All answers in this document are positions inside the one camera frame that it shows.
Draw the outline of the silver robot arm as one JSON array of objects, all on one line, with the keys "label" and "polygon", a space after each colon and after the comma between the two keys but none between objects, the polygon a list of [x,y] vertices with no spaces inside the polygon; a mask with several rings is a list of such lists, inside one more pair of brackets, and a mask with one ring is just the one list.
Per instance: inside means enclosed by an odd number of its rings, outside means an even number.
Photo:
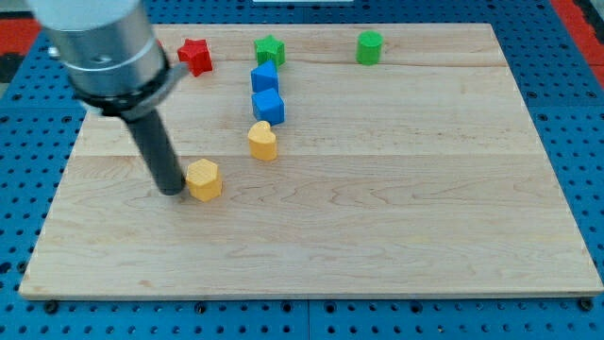
[{"label": "silver robot arm", "polygon": [[27,0],[79,99],[136,121],[188,73],[171,66],[141,0]]}]

